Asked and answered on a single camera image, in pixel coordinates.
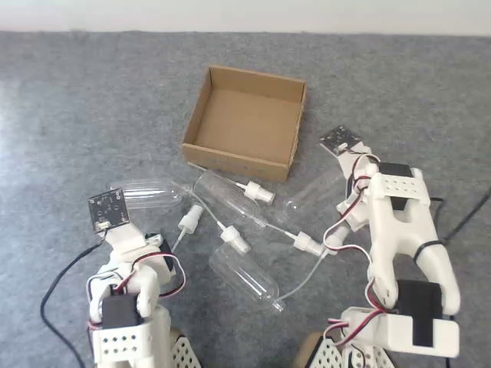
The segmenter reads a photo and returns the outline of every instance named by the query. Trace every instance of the white spray nozzle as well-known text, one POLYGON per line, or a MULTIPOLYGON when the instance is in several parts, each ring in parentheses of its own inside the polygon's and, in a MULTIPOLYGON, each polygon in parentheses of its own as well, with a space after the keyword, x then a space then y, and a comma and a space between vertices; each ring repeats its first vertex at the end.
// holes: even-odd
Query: white spray nozzle
POLYGON ((299 232, 293 246, 301 251, 307 251, 320 257, 324 254, 326 247, 317 243, 310 235, 299 232))
POLYGON ((244 240, 233 225, 230 225, 223 230, 222 234, 220 234, 220 238, 222 238, 225 243, 230 244, 241 255, 244 255, 251 250, 251 246, 247 244, 247 241, 244 240))
POLYGON ((247 186, 244 186, 243 184, 240 185, 241 188, 243 188, 244 191, 244 196, 247 198, 253 199, 253 200, 259 200, 268 203, 271 205, 273 203, 273 199, 275 199, 275 193, 270 192, 264 188, 262 188, 258 183, 256 182, 248 182, 247 186))
POLYGON ((202 214, 203 207, 201 205, 193 205, 189 212, 183 216, 177 227, 186 234, 193 234, 202 214))

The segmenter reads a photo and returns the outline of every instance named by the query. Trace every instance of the white bracket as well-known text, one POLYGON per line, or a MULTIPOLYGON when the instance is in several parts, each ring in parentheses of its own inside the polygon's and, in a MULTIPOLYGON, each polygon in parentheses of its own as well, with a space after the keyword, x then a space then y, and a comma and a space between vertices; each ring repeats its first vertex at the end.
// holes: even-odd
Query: white bracket
MULTIPOLYGON (((341 319, 350 324, 345 333, 351 333, 372 311, 373 309, 357 307, 345 310, 341 319)), ((411 316, 379 314, 353 339, 353 343, 403 353, 454 358, 459 355, 459 325, 452 320, 433 320, 433 347, 421 347, 413 345, 411 316)))

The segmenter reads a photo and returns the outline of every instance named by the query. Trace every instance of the black cable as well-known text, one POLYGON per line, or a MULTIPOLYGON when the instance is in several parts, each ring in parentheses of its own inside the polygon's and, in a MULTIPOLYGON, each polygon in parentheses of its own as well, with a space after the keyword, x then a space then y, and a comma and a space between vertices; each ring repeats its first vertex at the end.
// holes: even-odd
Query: black cable
POLYGON ((452 240, 455 235, 459 233, 462 228, 467 225, 467 222, 478 212, 481 207, 483 207, 486 202, 488 201, 489 197, 491 197, 491 186, 488 188, 486 193, 484 193, 484 196, 479 200, 476 205, 473 207, 473 209, 470 210, 470 212, 457 224, 455 228, 449 234, 445 237, 442 238, 443 244, 448 245, 450 243, 450 240, 452 240))
POLYGON ((430 245, 438 245, 438 244, 442 244, 442 241, 441 240, 431 240, 431 241, 427 241, 426 243, 423 243, 422 245, 420 245, 420 247, 414 253, 414 256, 413 256, 414 263, 417 262, 417 258, 420 256, 421 252, 426 247, 429 247, 430 245))
POLYGON ((75 358, 78 361, 78 366, 80 368, 85 368, 84 361, 82 360, 80 354, 77 352, 77 350, 72 345, 72 343, 65 336, 63 336, 63 334, 60 331, 58 331, 56 329, 56 327, 53 326, 53 324, 50 322, 50 320, 46 317, 45 307, 46 307, 46 303, 49 300, 49 297, 51 296, 51 294, 53 294, 53 291, 57 287, 57 285, 60 282, 61 278, 68 272, 68 270, 70 268, 72 268, 83 257, 85 257, 86 255, 89 255, 92 251, 94 251, 95 249, 99 248, 102 245, 102 243, 104 243, 104 240, 106 239, 106 235, 107 235, 107 230, 104 233, 104 236, 101 238, 101 240, 96 245, 92 245, 91 247, 85 249, 77 257, 75 257, 74 260, 72 262, 70 262, 67 267, 65 267, 63 270, 61 270, 61 272, 58 274, 58 276, 52 282, 52 284, 49 287, 48 291, 46 291, 46 294, 44 295, 44 297, 43 297, 43 299, 41 301, 41 306, 39 307, 39 312, 41 314, 41 319, 43 320, 43 322, 46 325, 46 327, 49 328, 51 330, 51 332, 53 332, 53 334, 55 334, 56 336, 58 336, 58 338, 74 354, 75 358))
POLYGON ((442 212, 442 208, 445 206, 445 198, 440 197, 430 197, 431 202, 439 202, 437 209, 435 210, 435 215, 433 216, 433 223, 435 224, 435 229, 438 234, 438 225, 440 223, 440 214, 442 212))
POLYGON ((357 348, 355 345, 352 344, 351 346, 360 352, 361 356, 363 357, 363 366, 361 368, 365 368, 365 365, 367 363, 365 359, 365 354, 363 353, 363 351, 361 351, 361 349, 357 348))

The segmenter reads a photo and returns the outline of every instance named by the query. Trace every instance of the plastic tube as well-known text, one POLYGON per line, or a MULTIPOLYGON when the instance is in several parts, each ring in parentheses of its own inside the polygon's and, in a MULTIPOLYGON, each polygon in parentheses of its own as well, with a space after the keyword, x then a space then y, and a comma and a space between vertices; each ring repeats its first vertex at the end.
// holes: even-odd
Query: plastic tube
POLYGON ((178 205, 186 195, 185 187, 165 178, 122 180, 111 183, 110 187, 123 189, 129 209, 170 208, 178 205))
POLYGON ((227 243, 215 250, 210 267, 241 294, 254 300, 259 308, 271 308, 278 313, 285 309, 279 301, 279 287, 249 255, 241 255, 227 243))

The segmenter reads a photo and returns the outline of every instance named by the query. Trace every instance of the gray carpet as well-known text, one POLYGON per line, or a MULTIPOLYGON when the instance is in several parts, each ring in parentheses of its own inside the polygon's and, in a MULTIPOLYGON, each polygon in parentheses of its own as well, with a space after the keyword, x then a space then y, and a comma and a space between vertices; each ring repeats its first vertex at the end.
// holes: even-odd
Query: gray carpet
MULTIPOLYGON (((319 34, 9 34, 0 33, 0 366, 75 366, 41 324, 42 295, 54 276, 96 237, 86 198, 115 179, 192 180, 180 141, 208 64, 268 71, 307 81, 308 94, 290 180, 264 182, 278 193, 265 211, 334 161, 318 137, 338 124, 359 132, 374 152, 426 174, 431 194, 448 199, 447 233, 488 188, 491 149, 491 40, 319 34)), ((334 200, 308 230, 317 239, 334 220, 334 200)), ((170 212, 135 211, 144 230, 169 240, 188 202, 170 212)), ((461 354, 453 366, 484 367, 491 353, 491 274, 485 206, 449 248, 462 291, 461 354)), ((315 259, 279 235, 243 226, 260 265, 283 291, 315 259)), ((366 244, 366 236, 358 235, 366 244)), ((220 244, 209 216, 178 255, 189 274, 184 292, 165 302, 173 324, 207 367, 288 366, 303 339, 349 306, 365 305, 366 260, 327 258, 282 315, 251 308, 209 269, 220 244)), ((67 275, 48 315, 87 364, 84 283, 107 261, 109 246, 67 275)), ((398 274, 419 276, 408 260, 398 274)), ((443 359, 394 354, 401 367, 442 367, 443 359)))

